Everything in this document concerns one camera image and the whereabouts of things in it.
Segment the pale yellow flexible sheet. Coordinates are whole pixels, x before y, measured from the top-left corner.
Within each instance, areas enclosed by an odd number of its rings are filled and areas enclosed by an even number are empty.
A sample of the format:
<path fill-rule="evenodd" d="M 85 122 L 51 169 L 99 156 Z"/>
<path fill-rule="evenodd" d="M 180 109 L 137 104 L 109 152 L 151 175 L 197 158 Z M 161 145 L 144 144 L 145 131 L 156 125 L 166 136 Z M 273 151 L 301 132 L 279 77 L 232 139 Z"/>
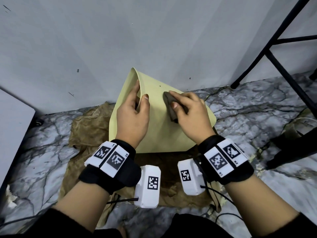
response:
<path fill-rule="evenodd" d="M 150 119 L 148 131 L 136 148 L 136 153 L 183 152 L 192 148 L 195 143 L 184 134 L 179 124 L 171 121 L 163 101 L 165 91 L 183 92 L 135 68 L 131 68 L 113 109 L 109 121 L 109 141 L 114 140 L 117 134 L 117 109 L 126 100 L 137 80 L 140 83 L 138 97 L 149 95 Z"/>

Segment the person's black clothing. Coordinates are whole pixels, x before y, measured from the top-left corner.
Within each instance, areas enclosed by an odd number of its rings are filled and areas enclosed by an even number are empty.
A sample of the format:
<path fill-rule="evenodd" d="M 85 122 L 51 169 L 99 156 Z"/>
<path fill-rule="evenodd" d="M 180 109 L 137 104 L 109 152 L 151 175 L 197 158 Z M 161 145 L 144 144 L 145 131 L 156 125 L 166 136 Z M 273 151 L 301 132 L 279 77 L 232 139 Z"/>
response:
<path fill-rule="evenodd" d="M 233 238 L 215 222 L 191 214 L 175 214 L 161 238 Z M 123 238 L 116 228 L 90 232 L 65 214 L 49 209 L 25 233 L 0 238 Z M 266 236 L 252 238 L 317 238 L 317 225 L 302 213 L 284 227 Z"/>

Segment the dark brown rag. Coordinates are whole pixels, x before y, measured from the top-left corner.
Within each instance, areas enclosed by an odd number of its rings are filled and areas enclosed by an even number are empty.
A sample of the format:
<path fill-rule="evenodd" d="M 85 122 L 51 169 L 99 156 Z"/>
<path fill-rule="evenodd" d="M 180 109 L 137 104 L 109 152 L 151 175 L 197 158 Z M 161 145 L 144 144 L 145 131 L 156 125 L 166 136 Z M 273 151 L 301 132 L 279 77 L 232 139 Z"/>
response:
<path fill-rule="evenodd" d="M 172 96 L 169 92 L 163 92 L 163 101 L 167 108 L 167 115 L 169 116 L 172 122 L 178 124 L 177 114 L 171 106 L 172 102 L 178 103 L 183 108 L 185 114 L 188 114 L 188 108 L 185 105 L 183 105 L 179 100 L 177 100 L 174 96 Z"/>

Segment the black stand base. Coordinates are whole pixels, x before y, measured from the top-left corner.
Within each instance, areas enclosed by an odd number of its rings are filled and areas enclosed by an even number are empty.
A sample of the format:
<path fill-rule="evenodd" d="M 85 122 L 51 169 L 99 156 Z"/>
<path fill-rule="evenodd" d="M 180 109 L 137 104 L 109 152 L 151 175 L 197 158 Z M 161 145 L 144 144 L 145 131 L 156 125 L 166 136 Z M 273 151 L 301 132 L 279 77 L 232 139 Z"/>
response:
<path fill-rule="evenodd" d="M 267 169 L 275 169 L 317 153 L 317 127 L 301 136 L 301 133 L 290 128 L 281 135 L 270 139 L 280 151 L 273 159 L 267 161 Z"/>

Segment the person's left forearm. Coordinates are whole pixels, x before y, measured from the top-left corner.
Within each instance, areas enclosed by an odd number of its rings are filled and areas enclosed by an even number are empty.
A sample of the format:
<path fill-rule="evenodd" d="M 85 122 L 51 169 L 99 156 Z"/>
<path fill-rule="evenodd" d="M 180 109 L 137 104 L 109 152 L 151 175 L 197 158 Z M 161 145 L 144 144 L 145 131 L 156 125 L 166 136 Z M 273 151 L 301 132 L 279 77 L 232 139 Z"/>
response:
<path fill-rule="evenodd" d="M 79 181 L 53 208 L 93 232 L 109 196 L 109 193 L 97 184 Z"/>

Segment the black metal stand frame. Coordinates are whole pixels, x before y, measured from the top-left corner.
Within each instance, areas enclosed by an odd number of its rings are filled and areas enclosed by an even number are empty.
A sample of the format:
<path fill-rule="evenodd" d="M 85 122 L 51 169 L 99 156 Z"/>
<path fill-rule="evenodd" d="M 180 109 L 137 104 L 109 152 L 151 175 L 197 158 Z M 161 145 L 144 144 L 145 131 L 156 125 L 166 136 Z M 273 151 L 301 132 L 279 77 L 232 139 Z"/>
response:
<path fill-rule="evenodd" d="M 259 63 L 259 61 L 266 56 L 267 59 L 273 64 L 273 66 L 279 71 L 282 77 L 287 81 L 287 83 L 291 86 L 291 88 L 296 92 L 299 98 L 306 104 L 307 108 L 312 112 L 312 114 L 317 119 L 317 104 L 304 92 L 304 90 L 299 86 L 299 84 L 291 77 L 291 75 L 287 72 L 287 70 L 279 63 L 279 61 L 275 58 L 273 53 L 270 51 L 270 48 L 273 45 L 285 44 L 285 43 L 295 43 L 301 41 L 308 40 L 317 40 L 317 35 L 312 36 L 301 36 L 294 38 L 284 38 L 279 39 L 281 34 L 287 29 L 287 27 L 292 23 L 292 21 L 297 17 L 297 15 L 303 10 L 303 8 L 307 5 L 310 0 L 298 0 L 295 6 L 291 9 L 289 14 L 283 20 L 279 28 L 270 38 L 268 43 L 264 46 L 255 60 L 251 63 L 251 65 L 230 85 L 231 89 L 236 89 L 240 82 L 250 73 L 250 71 Z"/>

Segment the person's left hand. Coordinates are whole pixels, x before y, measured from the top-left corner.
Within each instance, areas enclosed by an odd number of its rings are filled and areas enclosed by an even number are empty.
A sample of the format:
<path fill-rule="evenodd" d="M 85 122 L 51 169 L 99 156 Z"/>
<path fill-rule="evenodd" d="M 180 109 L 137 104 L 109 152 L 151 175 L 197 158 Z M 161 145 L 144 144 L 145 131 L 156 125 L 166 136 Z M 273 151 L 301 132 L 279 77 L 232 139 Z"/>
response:
<path fill-rule="evenodd" d="M 140 144 L 148 131 L 149 114 L 139 114 L 135 109 L 140 82 L 136 81 L 126 100 L 117 110 L 116 139 L 125 141 L 134 149 Z"/>

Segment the tan floor cloth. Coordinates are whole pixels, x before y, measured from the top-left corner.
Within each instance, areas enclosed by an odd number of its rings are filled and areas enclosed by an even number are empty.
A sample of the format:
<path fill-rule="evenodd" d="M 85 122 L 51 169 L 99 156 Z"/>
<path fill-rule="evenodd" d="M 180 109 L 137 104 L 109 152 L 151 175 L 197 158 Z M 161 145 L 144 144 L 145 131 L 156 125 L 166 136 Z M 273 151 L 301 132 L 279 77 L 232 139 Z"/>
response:
<path fill-rule="evenodd" d="M 70 159 L 61 184 L 58 201 L 60 201 L 78 182 L 78 176 L 85 168 L 84 162 L 109 137 L 109 121 L 114 105 L 105 102 L 94 107 L 72 122 L 69 146 L 79 150 Z M 185 152 L 140 153 L 134 162 L 139 166 L 153 165 L 161 170 L 161 187 L 159 207 L 204 208 L 211 206 L 221 212 L 224 200 L 211 190 L 203 191 L 198 196 L 188 196 L 183 191 L 177 164 L 181 160 L 191 159 L 198 154 L 197 146 Z"/>

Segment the person's right hand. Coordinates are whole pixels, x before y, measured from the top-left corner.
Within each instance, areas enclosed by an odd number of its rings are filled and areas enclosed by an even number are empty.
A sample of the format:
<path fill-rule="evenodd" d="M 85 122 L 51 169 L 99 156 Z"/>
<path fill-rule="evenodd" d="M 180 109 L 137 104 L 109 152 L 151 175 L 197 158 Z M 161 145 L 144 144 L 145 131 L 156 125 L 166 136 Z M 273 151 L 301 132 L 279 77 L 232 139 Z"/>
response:
<path fill-rule="evenodd" d="M 197 145 L 207 138 L 215 135 L 213 131 L 207 107 L 202 99 L 193 92 L 179 94 L 174 91 L 169 93 L 188 108 L 188 114 L 184 113 L 182 121 L 178 121 L 185 135 Z"/>

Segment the person's right forearm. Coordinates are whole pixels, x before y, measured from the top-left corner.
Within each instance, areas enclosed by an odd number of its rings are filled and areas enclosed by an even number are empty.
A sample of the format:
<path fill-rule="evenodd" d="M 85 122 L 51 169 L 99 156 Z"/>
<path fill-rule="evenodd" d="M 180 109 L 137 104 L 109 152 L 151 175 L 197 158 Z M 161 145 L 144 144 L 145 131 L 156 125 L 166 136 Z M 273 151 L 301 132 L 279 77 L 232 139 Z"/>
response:
<path fill-rule="evenodd" d="M 271 234 L 299 216 L 255 174 L 247 180 L 231 182 L 225 189 L 254 237 Z"/>

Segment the white panel board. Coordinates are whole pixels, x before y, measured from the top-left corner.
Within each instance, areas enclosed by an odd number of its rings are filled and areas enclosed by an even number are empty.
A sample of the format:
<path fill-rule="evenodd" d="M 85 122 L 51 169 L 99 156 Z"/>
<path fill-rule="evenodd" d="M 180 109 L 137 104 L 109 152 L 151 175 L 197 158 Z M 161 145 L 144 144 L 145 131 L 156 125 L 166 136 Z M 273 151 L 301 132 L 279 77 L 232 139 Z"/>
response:
<path fill-rule="evenodd" d="M 0 187 L 34 114 L 32 107 L 0 89 Z"/>

